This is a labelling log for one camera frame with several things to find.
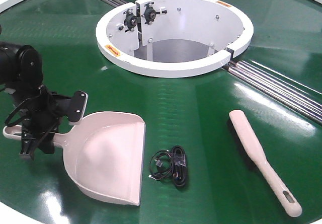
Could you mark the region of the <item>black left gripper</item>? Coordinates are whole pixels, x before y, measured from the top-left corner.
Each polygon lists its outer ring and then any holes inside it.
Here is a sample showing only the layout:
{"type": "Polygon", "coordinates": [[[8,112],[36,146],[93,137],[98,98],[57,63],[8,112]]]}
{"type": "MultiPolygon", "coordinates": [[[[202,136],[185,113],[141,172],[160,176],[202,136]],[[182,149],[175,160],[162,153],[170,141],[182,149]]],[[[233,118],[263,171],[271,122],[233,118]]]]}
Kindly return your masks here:
{"type": "Polygon", "coordinates": [[[34,160],[35,150],[45,154],[55,153],[53,138],[58,132],[61,117],[66,116],[69,125],[80,124],[87,105],[88,94],[74,92],[72,97],[54,94],[41,84],[10,84],[10,95],[16,107],[10,113],[10,127],[22,123],[20,157],[34,160]]]}

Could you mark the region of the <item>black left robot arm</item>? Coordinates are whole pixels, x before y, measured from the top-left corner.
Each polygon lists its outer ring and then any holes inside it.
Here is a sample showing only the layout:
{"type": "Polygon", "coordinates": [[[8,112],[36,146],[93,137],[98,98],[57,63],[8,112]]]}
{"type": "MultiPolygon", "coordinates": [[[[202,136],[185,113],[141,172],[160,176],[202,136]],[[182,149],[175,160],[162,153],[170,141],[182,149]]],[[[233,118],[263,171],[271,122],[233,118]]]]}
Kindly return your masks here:
{"type": "Polygon", "coordinates": [[[63,117],[71,125],[83,118],[87,93],[76,91],[65,96],[50,91],[43,83],[42,57],[30,45],[1,42],[1,85],[15,107],[5,125],[21,125],[20,156],[25,159],[34,159],[36,149],[45,154],[55,152],[53,139],[63,117]]]}

